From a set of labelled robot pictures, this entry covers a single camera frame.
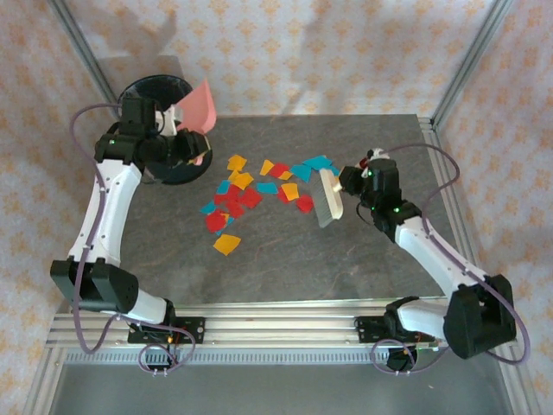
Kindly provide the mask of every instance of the paper confetti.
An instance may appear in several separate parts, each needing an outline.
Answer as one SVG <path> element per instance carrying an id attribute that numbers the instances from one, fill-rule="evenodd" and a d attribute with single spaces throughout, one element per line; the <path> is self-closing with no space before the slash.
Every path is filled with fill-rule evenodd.
<path id="1" fill-rule="evenodd" d="M 263 197 L 254 188 L 247 188 L 239 202 L 249 209 L 253 209 L 263 200 Z"/>
<path id="2" fill-rule="evenodd" d="M 211 233 L 215 233 L 223 229 L 226 225 L 225 216 L 220 210 L 216 210 L 212 214 L 206 216 L 207 230 Z"/>
<path id="3" fill-rule="evenodd" d="M 226 192 L 228 192 L 228 188 L 231 186 L 230 180 L 224 180 L 221 182 L 217 190 L 215 191 L 216 195 L 226 195 Z"/>
<path id="4" fill-rule="evenodd" d="M 235 184 L 236 186 L 244 190 L 250 185 L 251 182 L 253 182 L 253 177 L 250 173 L 241 173 L 236 176 L 232 184 Z"/>
<path id="5" fill-rule="evenodd" d="M 296 200 L 296 206 L 305 214 L 313 210 L 313 199 L 309 195 L 302 195 Z"/>
<path id="6" fill-rule="evenodd" d="M 263 162 L 263 166 L 261 168 L 261 171 L 259 172 L 259 174 L 261 176 L 267 176 L 267 173 L 270 172 L 270 170 L 273 168 L 275 164 L 273 164 L 270 160 L 265 160 Z"/>
<path id="7" fill-rule="evenodd" d="M 267 195 L 278 195 L 278 187 L 275 183 L 258 183 L 257 191 Z"/>
<path id="8" fill-rule="evenodd" d="M 284 193 L 283 188 L 278 188 L 278 195 L 276 195 L 278 199 L 284 204 L 289 204 L 290 201 L 288 200 L 288 197 L 286 197 L 286 194 Z"/>
<path id="9" fill-rule="evenodd" d="M 247 160 L 245 158 L 243 158 L 242 156 L 239 156 L 238 154 L 235 154 L 234 156 L 228 159 L 228 165 L 226 166 L 226 168 L 228 170 L 242 171 L 246 163 L 247 163 Z"/>
<path id="10" fill-rule="evenodd" d="M 215 212 L 215 203 L 213 203 L 213 201 L 210 201 L 202 209 L 200 209 L 200 212 L 202 212 L 203 214 L 212 214 L 213 212 Z"/>
<path id="11" fill-rule="evenodd" d="M 240 172 L 238 170 L 234 170 L 230 176 L 228 176 L 228 180 L 232 183 L 234 179 L 236 179 L 236 176 L 238 176 Z"/>
<path id="12" fill-rule="evenodd" d="M 227 229 L 228 226 L 229 226 L 231 223 L 233 223 L 233 222 L 234 222 L 234 218 L 229 217 L 229 218 L 226 220 L 226 225 L 225 225 L 225 227 L 223 228 L 223 230 Z M 216 232 L 215 234 L 216 234 L 217 236 L 221 236 L 221 234 L 223 233 L 223 230 L 220 230 L 220 231 Z"/>
<path id="13" fill-rule="evenodd" d="M 309 183 L 309 178 L 311 178 L 311 168 L 309 166 L 297 164 L 295 166 L 292 166 L 290 172 L 293 173 L 294 176 L 302 179 L 304 182 Z"/>
<path id="14" fill-rule="evenodd" d="M 326 158 L 325 156 L 317 156 L 306 160 L 303 164 L 318 171 L 320 169 L 329 168 L 332 165 L 332 160 Z"/>
<path id="15" fill-rule="evenodd" d="M 236 249 L 240 244 L 240 238 L 238 236 L 227 235 L 223 233 L 213 244 L 213 248 L 221 252 L 225 256 Z"/>
<path id="16" fill-rule="evenodd" d="M 241 188 L 235 184 L 231 184 L 224 195 L 215 195 L 213 201 L 216 205 L 220 205 L 225 201 L 237 201 L 240 197 Z"/>
<path id="17" fill-rule="evenodd" d="M 340 171 L 338 170 L 337 167 L 334 167 L 334 166 L 330 166 L 329 169 L 332 170 L 333 174 L 335 177 L 338 177 L 340 175 Z"/>
<path id="18" fill-rule="evenodd" d="M 280 175 L 280 177 L 278 177 L 280 180 L 288 180 L 290 179 L 290 177 L 292 176 L 292 174 L 289 172 L 289 171 L 285 171 L 284 173 L 282 173 Z"/>
<path id="19" fill-rule="evenodd" d="M 289 167 L 284 163 L 277 163 L 270 170 L 269 174 L 278 179 L 285 171 L 289 171 Z"/>
<path id="20" fill-rule="evenodd" d="M 297 184 L 295 183 L 284 183 L 281 186 L 281 189 L 283 190 L 284 194 L 286 195 L 286 198 L 288 201 L 293 201 L 300 197 L 299 192 L 297 191 Z"/>
<path id="21" fill-rule="evenodd" d="M 231 214 L 234 219 L 238 219 L 245 213 L 244 209 L 237 201 L 227 201 L 225 206 L 228 210 L 228 213 Z"/>

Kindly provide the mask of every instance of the orange paper piece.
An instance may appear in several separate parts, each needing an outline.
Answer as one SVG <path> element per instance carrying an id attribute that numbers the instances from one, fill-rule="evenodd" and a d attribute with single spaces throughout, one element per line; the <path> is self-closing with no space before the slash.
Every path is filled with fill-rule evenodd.
<path id="1" fill-rule="evenodd" d="M 247 162 L 248 161 L 245 158 L 243 158 L 242 156 L 239 156 L 238 154 L 235 154 L 234 156 L 228 159 L 228 165 L 226 166 L 226 169 L 242 171 L 242 169 L 244 168 Z"/>
<path id="2" fill-rule="evenodd" d="M 251 176 L 250 173 L 240 173 L 232 181 L 232 184 L 244 190 L 245 188 L 250 186 L 251 182 L 253 182 L 253 177 Z"/>
<path id="3" fill-rule="evenodd" d="M 265 160 L 263 162 L 263 166 L 261 167 L 261 171 L 259 172 L 259 174 L 261 176 L 267 176 L 267 173 L 270 172 L 270 170 L 273 168 L 275 164 L 273 164 L 270 160 Z"/>
<path id="4" fill-rule="evenodd" d="M 289 171 L 285 171 L 278 178 L 280 180 L 288 180 L 288 179 L 290 179 L 291 176 L 292 176 L 292 174 Z"/>
<path id="5" fill-rule="evenodd" d="M 227 235 L 223 233 L 213 244 L 213 248 L 221 252 L 223 255 L 228 256 L 229 253 L 234 251 L 240 244 L 241 238 L 238 236 Z"/>
<path id="6" fill-rule="evenodd" d="M 286 195 L 288 201 L 293 201 L 294 199 L 300 197 L 300 193 L 297 190 L 296 183 L 284 183 L 281 188 Z"/>
<path id="7" fill-rule="evenodd" d="M 240 172 L 238 170 L 234 170 L 230 176 L 228 176 L 228 180 L 232 182 L 234 182 L 234 179 L 236 179 L 236 176 L 238 176 L 240 174 Z"/>

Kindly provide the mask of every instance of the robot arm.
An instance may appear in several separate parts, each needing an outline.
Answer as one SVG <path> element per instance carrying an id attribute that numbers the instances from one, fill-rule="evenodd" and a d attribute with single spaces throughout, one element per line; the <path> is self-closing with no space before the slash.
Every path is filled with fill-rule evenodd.
<path id="1" fill-rule="evenodd" d="M 120 122 L 96 143 L 94 158 L 103 183 L 95 176 L 86 217 L 68 259 L 54 261 L 50 269 L 61 292 L 73 301 L 78 265 L 85 261 L 79 299 L 82 310 L 119 313 L 153 324 L 171 325 L 175 318 L 169 300 L 140 290 L 137 278 L 119 266 L 124 223 L 146 163 L 169 167 L 193 163 L 210 150 L 203 134 L 176 128 L 182 124 L 176 119 L 182 109 L 176 110 L 172 106 L 164 113 L 156 112 L 150 99 L 124 99 Z M 99 209 L 99 223 L 94 225 Z"/>
<path id="2" fill-rule="evenodd" d="M 418 297 L 390 304 L 385 320 L 391 336 L 413 331 L 445 339 L 464 359 L 516 337 L 513 316 L 482 286 L 492 287 L 512 306 L 507 279 L 486 275 L 424 223 L 421 210 L 402 198 L 393 160 L 370 151 L 364 165 L 342 170 L 340 185 L 360 198 L 359 204 L 370 210 L 374 226 L 415 258 L 448 298 L 447 307 Z"/>

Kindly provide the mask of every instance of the gray table surface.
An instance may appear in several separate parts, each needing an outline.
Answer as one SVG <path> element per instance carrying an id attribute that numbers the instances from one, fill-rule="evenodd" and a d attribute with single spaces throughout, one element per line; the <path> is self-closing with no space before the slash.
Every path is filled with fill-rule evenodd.
<path id="1" fill-rule="evenodd" d="M 259 175 L 265 158 L 293 165 L 324 154 L 338 167 L 354 165 L 370 148 L 422 142 L 416 116 L 221 118 L 209 137 L 213 163 L 205 175 L 182 186 L 141 185 L 131 203 L 122 267 L 144 290 L 179 304 L 441 295 L 409 254 L 356 216 L 357 200 L 348 195 L 343 218 L 325 229 L 315 212 L 302 214 L 265 195 L 226 230 L 242 239 L 228 257 L 213 248 L 217 237 L 200 213 L 229 176 L 227 160 L 234 154 L 248 159 L 244 171 L 256 182 L 282 183 Z M 421 206 L 437 186 L 429 153 L 404 150 L 393 158 L 404 197 Z M 308 192 L 299 179 L 291 181 Z M 451 243 L 441 198 L 429 217 Z"/>

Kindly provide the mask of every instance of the floral wallpaper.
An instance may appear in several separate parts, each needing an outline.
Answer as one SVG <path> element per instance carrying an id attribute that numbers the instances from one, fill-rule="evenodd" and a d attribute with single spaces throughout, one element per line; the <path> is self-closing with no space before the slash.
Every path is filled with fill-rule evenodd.
<path id="1" fill-rule="evenodd" d="M 68 0 L 116 94 L 198 85 L 218 114 L 430 117 L 493 0 Z"/>
<path id="2" fill-rule="evenodd" d="M 0 413 L 21 413 L 61 295 L 50 264 L 79 229 L 92 171 L 67 134 L 71 115 L 102 99 L 43 1 L 0 2 Z M 110 124 L 83 117 L 85 142 Z"/>
<path id="3" fill-rule="evenodd" d="M 553 406 L 553 7 L 515 0 L 442 130 L 463 172 L 467 222 L 490 272 L 512 282 Z"/>

